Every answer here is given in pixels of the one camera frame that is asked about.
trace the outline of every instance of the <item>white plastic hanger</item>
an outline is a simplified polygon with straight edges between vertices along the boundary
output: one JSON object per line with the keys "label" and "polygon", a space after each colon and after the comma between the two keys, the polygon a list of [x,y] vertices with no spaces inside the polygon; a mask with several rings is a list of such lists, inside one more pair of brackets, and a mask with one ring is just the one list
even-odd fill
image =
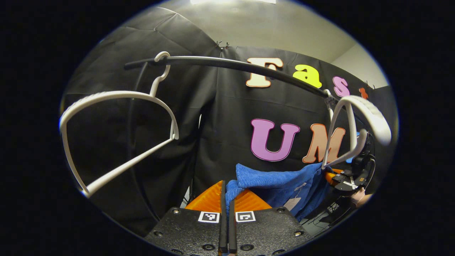
{"label": "white plastic hanger", "polygon": [[[325,89],[324,92],[327,94],[326,99],[333,98],[332,94],[330,93],[330,91],[328,89]],[[332,120],[332,118],[334,117],[334,111],[330,108],[330,104],[328,101],[326,101],[325,104],[327,105],[327,109],[329,110],[330,120]]]}
{"label": "white plastic hanger", "polygon": [[[155,61],[158,61],[162,56],[170,56],[170,55],[168,52],[162,51],[155,57]],[[106,185],[109,181],[111,181],[113,178],[117,177],[124,171],[128,170],[133,165],[135,165],[138,162],[140,162],[141,160],[143,160],[145,157],[149,156],[153,152],[162,148],[164,145],[170,143],[171,141],[173,141],[175,139],[178,139],[178,126],[177,126],[177,121],[175,119],[174,113],[172,113],[172,110],[163,101],[161,101],[155,97],[155,94],[156,94],[157,88],[158,88],[158,84],[167,77],[167,74],[169,73],[169,69],[170,69],[170,66],[166,65],[166,69],[165,69],[164,73],[153,81],[152,88],[150,90],[150,94],[146,94],[146,93],[142,93],[142,92],[134,92],[134,91],[112,91],[112,92],[95,93],[95,94],[89,95],[85,98],[78,100],[77,102],[73,103],[71,106],[69,106],[63,112],[62,116],[60,117],[60,132],[61,132],[61,135],[63,138],[63,147],[65,150],[66,159],[68,160],[68,164],[71,168],[71,171],[73,172],[74,177],[76,178],[77,182],[81,186],[82,193],[85,197],[89,198],[96,191],[98,191],[102,186]],[[70,118],[73,117],[77,112],[81,111],[82,109],[84,109],[90,105],[93,105],[93,104],[101,102],[101,101],[109,100],[109,99],[119,99],[119,98],[144,99],[144,100],[154,102],[154,103],[162,106],[163,108],[165,108],[172,119],[171,132],[170,132],[169,139],[156,145],[155,147],[149,149],[148,151],[136,156],[135,158],[129,160],[128,162],[118,166],[117,168],[113,169],[112,171],[106,173],[105,175],[99,177],[97,180],[90,183],[88,186],[85,186],[84,182],[82,181],[81,177],[79,176],[79,173],[76,170],[76,167],[74,166],[73,159],[71,157],[70,148],[68,146],[68,135],[67,135],[67,131],[66,131],[66,124],[68,123]]]}
{"label": "white plastic hanger", "polygon": [[[346,159],[349,159],[351,157],[354,157],[362,151],[364,148],[366,138],[367,138],[367,131],[365,129],[360,130],[360,135],[359,138],[357,139],[357,128],[355,125],[355,119],[354,119],[354,112],[352,110],[352,105],[356,106],[366,117],[367,121],[370,123],[370,126],[373,130],[373,133],[375,134],[376,139],[381,143],[382,145],[388,145],[392,139],[392,133],[390,131],[390,127],[387,124],[387,121],[385,120],[384,116],[382,113],[378,110],[378,108],[373,105],[371,102],[368,100],[355,96],[355,95],[349,95],[341,98],[341,100],[338,102],[338,104],[335,106],[335,110],[333,111],[333,114],[331,112],[331,109],[329,108],[329,113],[330,113],[330,129],[329,129],[329,135],[327,139],[327,147],[325,149],[325,154],[324,154],[324,160],[322,163],[321,169],[324,170],[326,167],[331,166],[333,164],[338,164],[340,162],[345,161]],[[330,139],[331,139],[331,134],[334,131],[334,126],[335,126],[335,121],[338,117],[338,114],[343,106],[346,106],[346,112],[348,114],[348,122],[349,122],[349,134],[350,134],[350,151],[343,154],[339,158],[335,159],[334,161],[327,163],[327,156],[329,154],[329,145],[330,145]]]}

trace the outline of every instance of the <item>hanging clothing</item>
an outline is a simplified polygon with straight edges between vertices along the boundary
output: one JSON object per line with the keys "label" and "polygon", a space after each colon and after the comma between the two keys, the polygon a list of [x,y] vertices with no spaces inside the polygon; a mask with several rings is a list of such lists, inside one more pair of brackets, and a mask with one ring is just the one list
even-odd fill
{"label": "hanging clothing", "polygon": [[329,183],[321,170],[322,163],[309,164],[299,171],[263,172],[236,165],[237,180],[226,186],[226,209],[245,189],[250,189],[271,207],[285,206],[298,221],[324,199]]}

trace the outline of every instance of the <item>screw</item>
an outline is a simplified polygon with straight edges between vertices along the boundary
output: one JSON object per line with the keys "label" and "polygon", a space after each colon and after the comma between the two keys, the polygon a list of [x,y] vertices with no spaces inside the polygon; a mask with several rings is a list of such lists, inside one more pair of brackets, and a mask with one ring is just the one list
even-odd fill
{"label": "screw", "polygon": [[243,245],[243,246],[240,247],[240,249],[241,249],[242,251],[250,251],[250,250],[252,250],[253,248],[254,248],[253,245]]}
{"label": "screw", "polygon": [[211,251],[211,250],[215,249],[215,247],[213,245],[203,245],[202,248],[207,251]]}

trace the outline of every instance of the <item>hanger hook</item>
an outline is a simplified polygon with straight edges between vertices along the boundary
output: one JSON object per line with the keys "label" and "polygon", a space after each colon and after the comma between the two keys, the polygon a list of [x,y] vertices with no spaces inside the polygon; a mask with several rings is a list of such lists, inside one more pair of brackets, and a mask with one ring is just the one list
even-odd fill
{"label": "hanger hook", "polygon": [[[322,163],[321,169],[324,170],[326,167],[331,166],[333,164],[340,163],[348,158],[354,157],[362,152],[366,138],[367,138],[367,131],[365,129],[360,130],[359,137],[357,138],[357,128],[354,119],[354,111],[352,109],[352,105],[354,105],[365,117],[366,121],[370,124],[371,129],[376,137],[376,139],[384,146],[388,145],[392,139],[392,134],[390,131],[390,127],[387,124],[384,116],[382,115],[381,111],[373,105],[368,100],[356,96],[356,95],[348,95],[343,97],[338,104],[335,106],[335,110],[333,113],[333,117],[330,120],[330,129],[328,132],[326,150],[324,154],[324,160]],[[327,157],[329,154],[329,146],[332,133],[334,132],[334,125],[337,119],[338,114],[340,113],[341,108],[346,107],[346,113],[348,114],[348,123],[349,123],[349,134],[350,134],[350,151],[345,153],[344,155],[338,157],[337,159],[327,163]]]}
{"label": "hanger hook", "polygon": [[[162,51],[162,52],[158,53],[158,55],[155,57],[155,59],[154,59],[155,62],[160,61],[161,57],[163,57],[163,56],[170,57],[171,55],[167,51]],[[157,89],[158,89],[158,84],[167,77],[167,74],[169,74],[169,69],[171,69],[171,66],[166,65],[166,69],[164,70],[164,73],[161,76],[155,78],[155,80],[153,80],[152,88],[150,89],[150,96],[155,97],[155,95],[157,93]]]}
{"label": "hanger hook", "polygon": [[324,92],[327,94],[327,97],[324,99],[325,105],[327,106],[327,110],[329,111],[330,121],[332,121],[332,118],[334,117],[334,111],[332,110],[330,104],[334,97],[332,96],[328,89],[325,89]]}

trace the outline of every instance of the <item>white wall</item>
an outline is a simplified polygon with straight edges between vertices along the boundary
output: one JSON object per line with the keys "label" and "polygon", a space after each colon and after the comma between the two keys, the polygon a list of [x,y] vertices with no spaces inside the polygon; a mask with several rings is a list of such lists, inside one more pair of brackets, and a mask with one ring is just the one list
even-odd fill
{"label": "white wall", "polygon": [[370,87],[388,86],[381,68],[373,57],[358,43],[347,50],[331,64],[346,70],[362,81],[367,81]]}
{"label": "white wall", "polygon": [[349,34],[307,6],[289,0],[168,0],[159,7],[190,20],[214,41],[231,46],[270,47],[305,54],[331,63],[355,45]]}

